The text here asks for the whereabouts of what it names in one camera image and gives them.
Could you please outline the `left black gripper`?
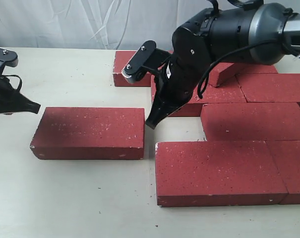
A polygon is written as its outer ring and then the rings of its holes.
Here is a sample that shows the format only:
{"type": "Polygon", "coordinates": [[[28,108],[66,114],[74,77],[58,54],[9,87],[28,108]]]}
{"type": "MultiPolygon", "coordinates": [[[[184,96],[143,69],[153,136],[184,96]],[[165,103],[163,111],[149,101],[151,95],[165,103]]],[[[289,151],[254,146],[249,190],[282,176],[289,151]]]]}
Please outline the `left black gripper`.
{"type": "Polygon", "coordinates": [[[38,114],[41,105],[28,100],[20,91],[22,88],[22,79],[16,74],[0,75],[0,114],[12,114],[19,112],[30,112],[38,114]],[[18,78],[18,86],[14,88],[11,85],[10,77],[18,78]]]}

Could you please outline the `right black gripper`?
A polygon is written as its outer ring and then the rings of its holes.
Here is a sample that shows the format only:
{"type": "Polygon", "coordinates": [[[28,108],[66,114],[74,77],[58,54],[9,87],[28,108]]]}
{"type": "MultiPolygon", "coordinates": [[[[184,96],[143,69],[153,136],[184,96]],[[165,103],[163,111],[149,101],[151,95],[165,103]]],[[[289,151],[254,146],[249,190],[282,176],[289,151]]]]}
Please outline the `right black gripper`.
{"type": "Polygon", "coordinates": [[[154,77],[156,92],[150,114],[145,124],[151,129],[179,110],[192,97],[202,72],[183,63],[171,54],[159,75],[154,77]]]}

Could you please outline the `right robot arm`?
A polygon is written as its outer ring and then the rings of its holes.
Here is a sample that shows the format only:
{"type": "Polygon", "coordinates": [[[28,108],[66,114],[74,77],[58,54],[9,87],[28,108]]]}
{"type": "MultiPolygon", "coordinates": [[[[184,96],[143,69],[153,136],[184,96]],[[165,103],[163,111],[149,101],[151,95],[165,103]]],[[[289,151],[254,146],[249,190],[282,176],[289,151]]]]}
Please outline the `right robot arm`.
{"type": "Polygon", "coordinates": [[[194,92],[202,98],[210,72],[222,62],[272,65],[285,55],[300,59],[300,13],[261,0],[232,5],[220,10],[212,1],[174,31],[172,53],[151,51],[144,66],[155,77],[156,93],[147,126],[155,128],[194,92]]]}

